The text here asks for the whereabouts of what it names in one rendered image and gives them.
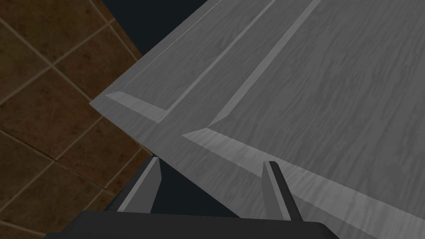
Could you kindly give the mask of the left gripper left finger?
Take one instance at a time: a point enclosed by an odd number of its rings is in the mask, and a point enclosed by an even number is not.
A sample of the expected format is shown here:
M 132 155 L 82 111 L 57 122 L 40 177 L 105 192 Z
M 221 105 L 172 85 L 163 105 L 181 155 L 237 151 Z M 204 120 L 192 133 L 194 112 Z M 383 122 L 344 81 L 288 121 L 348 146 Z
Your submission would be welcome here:
M 105 208 L 106 211 L 149 213 L 161 184 L 160 160 L 146 159 L 126 186 Z

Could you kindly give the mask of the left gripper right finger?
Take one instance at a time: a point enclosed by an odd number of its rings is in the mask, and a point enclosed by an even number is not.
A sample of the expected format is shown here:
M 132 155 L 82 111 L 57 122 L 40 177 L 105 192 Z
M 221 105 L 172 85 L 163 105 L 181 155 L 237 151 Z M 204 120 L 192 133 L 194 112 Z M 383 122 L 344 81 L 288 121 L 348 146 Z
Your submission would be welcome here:
M 264 161 L 261 186 L 267 219 L 303 221 L 293 194 L 276 161 Z

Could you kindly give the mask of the grey wooden cupboard door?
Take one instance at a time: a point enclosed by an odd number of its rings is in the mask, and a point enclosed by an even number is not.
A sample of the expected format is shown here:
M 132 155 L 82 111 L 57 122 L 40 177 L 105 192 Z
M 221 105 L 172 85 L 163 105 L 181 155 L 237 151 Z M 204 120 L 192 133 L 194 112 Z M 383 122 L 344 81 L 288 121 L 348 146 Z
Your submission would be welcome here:
M 425 0 L 208 0 L 91 105 L 242 218 L 425 239 Z

